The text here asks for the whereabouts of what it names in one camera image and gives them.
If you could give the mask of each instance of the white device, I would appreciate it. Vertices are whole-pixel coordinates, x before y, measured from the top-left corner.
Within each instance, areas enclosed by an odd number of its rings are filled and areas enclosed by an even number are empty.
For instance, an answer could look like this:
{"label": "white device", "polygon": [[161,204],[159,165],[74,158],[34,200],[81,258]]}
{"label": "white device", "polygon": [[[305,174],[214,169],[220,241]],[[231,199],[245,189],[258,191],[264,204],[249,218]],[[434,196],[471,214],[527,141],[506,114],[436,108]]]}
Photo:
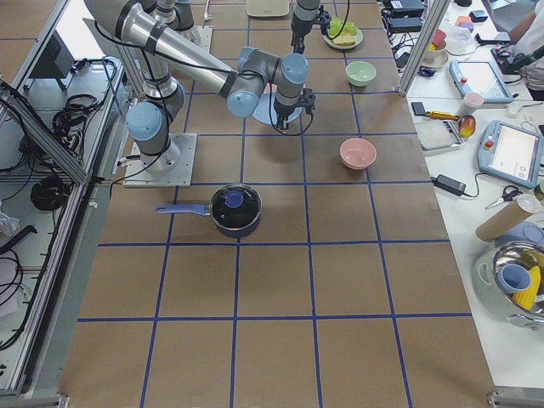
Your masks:
{"label": "white device", "polygon": [[246,0],[250,17],[282,17],[289,14],[289,0]]}
{"label": "white device", "polygon": [[493,121],[478,150],[479,168],[488,174],[535,188],[544,137],[509,123]]}

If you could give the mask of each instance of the screen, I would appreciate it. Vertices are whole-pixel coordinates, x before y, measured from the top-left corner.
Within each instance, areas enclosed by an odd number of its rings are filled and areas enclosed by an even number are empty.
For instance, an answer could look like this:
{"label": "screen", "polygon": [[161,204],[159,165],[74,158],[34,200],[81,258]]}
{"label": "screen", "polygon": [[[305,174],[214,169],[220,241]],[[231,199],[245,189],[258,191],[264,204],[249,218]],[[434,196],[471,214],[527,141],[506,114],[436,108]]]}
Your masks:
{"label": "screen", "polygon": [[490,167],[529,181],[538,138],[508,126],[501,126]]}
{"label": "screen", "polygon": [[459,62],[462,75],[468,79],[467,85],[473,92],[484,98],[502,98],[505,95],[495,72],[487,62]]}

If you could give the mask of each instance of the power adapter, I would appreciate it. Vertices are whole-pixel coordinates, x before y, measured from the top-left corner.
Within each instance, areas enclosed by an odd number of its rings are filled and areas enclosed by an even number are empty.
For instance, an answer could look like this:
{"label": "power adapter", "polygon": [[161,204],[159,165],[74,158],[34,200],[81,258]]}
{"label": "power adapter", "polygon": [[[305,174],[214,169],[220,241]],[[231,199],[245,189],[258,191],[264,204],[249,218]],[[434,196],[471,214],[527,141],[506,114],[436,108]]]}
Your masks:
{"label": "power adapter", "polygon": [[456,196],[465,195],[465,189],[467,188],[467,185],[461,183],[460,181],[449,178],[444,174],[439,174],[438,177],[431,177],[431,180],[433,180],[433,184],[436,187],[442,190],[446,190],[451,194],[455,194]]}
{"label": "power adapter", "polygon": [[404,52],[399,58],[397,58],[394,62],[397,65],[397,68],[401,69],[406,66],[408,63],[408,59],[410,58],[410,53]]}

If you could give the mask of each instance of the white bowl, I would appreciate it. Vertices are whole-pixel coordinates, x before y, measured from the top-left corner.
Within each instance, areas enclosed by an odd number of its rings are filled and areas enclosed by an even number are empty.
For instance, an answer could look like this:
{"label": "white bowl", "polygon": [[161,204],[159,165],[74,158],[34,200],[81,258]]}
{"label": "white bowl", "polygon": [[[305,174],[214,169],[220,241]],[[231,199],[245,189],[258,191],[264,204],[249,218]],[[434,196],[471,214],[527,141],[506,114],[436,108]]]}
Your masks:
{"label": "white bowl", "polygon": [[348,82],[354,87],[365,87],[376,78],[376,68],[366,61],[354,61],[346,66]]}

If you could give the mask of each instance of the blue handle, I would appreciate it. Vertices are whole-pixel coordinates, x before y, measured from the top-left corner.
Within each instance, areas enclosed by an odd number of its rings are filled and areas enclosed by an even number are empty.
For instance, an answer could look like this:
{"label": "blue handle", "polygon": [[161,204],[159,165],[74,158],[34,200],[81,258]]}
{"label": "blue handle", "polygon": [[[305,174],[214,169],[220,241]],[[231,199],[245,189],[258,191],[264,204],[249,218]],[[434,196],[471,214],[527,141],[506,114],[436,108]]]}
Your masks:
{"label": "blue handle", "polygon": [[197,214],[202,217],[210,215],[210,206],[206,204],[172,204],[169,206],[156,206],[157,214]]}

